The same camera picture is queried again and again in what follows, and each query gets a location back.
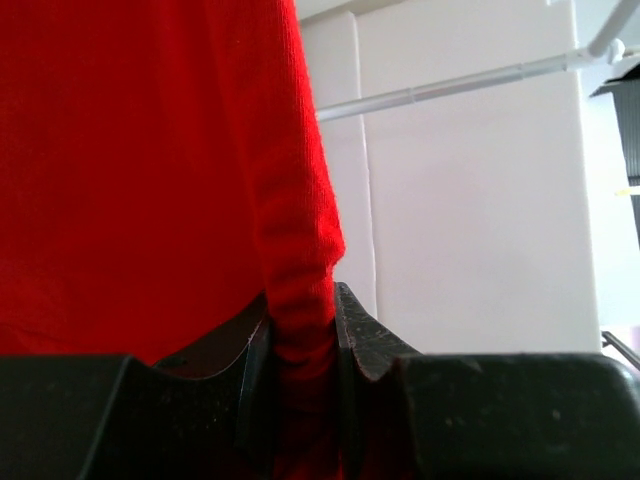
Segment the red t shirt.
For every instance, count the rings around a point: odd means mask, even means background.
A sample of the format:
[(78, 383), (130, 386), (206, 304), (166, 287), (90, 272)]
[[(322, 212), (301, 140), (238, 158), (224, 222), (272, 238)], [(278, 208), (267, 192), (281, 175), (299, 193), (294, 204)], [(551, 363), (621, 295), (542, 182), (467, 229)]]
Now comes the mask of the red t shirt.
[(338, 479), (344, 253), (291, 1), (1, 5), (1, 350), (154, 363), (267, 298), (278, 479)]

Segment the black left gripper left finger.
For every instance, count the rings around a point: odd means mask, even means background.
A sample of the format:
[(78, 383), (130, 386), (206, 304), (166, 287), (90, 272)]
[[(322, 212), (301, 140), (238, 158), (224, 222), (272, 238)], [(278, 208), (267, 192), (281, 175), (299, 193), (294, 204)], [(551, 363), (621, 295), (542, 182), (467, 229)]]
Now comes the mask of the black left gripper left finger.
[(1, 359), (5, 479), (267, 479), (266, 300), (148, 366), (130, 355)]

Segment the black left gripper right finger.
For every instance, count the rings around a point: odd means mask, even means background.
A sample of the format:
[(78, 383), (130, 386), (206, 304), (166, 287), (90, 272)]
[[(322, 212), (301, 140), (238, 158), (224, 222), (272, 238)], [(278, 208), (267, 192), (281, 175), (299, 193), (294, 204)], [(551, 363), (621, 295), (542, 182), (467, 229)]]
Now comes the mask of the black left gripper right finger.
[(639, 380), (601, 354), (427, 355), (335, 287), (348, 479), (635, 479)]

